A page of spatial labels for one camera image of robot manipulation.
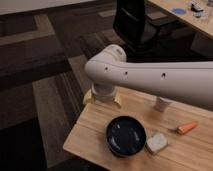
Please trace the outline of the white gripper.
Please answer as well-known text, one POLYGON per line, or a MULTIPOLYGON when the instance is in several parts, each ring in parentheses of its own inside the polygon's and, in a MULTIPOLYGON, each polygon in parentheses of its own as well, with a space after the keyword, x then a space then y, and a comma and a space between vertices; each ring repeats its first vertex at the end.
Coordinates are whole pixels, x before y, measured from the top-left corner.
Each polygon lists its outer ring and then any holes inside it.
POLYGON ((119 94, 117 94, 116 96, 115 95, 116 90, 114 86, 93 83, 91 90, 88 90, 87 93, 84 95, 83 104, 86 105, 87 103, 92 103, 94 97, 96 100, 99 100, 101 102, 113 101, 113 103, 117 107, 121 107, 121 96, 119 94))

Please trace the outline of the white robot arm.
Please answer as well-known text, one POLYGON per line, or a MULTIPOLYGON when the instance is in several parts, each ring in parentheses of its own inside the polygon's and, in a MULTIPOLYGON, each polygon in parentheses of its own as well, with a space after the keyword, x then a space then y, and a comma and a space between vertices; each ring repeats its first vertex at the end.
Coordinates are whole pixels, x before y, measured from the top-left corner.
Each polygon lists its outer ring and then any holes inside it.
POLYGON ((85 72, 100 101, 113 101, 120 86, 213 111, 213 61, 132 63, 111 44, 87 61, 85 72))

